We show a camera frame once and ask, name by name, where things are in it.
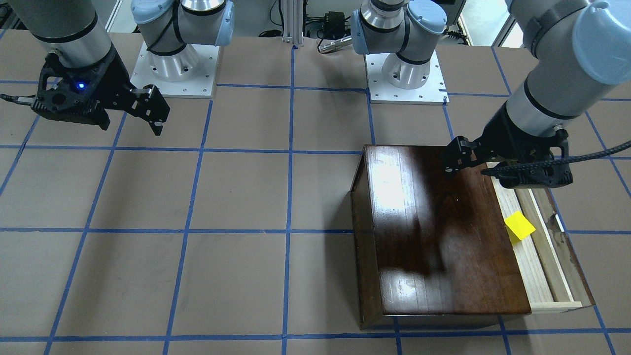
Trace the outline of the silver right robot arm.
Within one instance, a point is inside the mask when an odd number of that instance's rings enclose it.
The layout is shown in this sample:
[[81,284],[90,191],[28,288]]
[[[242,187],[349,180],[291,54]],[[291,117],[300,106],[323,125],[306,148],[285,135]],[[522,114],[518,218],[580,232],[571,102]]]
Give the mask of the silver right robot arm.
[[[146,121],[159,136],[171,111],[160,89],[136,87],[89,0],[10,0],[47,51],[36,94],[6,95],[41,117],[107,130],[107,110]],[[194,45],[226,46],[234,33],[230,0],[134,0],[134,21],[159,79],[179,81],[199,68]]]

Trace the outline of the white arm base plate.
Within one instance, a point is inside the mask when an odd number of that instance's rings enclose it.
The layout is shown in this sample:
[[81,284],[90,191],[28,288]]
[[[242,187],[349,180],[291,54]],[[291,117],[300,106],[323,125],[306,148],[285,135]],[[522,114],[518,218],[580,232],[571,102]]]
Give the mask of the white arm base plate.
[[377,104],[442,105],[450,102],[437,52],[421,65],[395,53],[364,56],[370,101]]
[[153,84],[165,98],[212,99],[221,47],[188,44],[172,56],[158,56],[146,48],[142,43],[130,78],[135,87]]

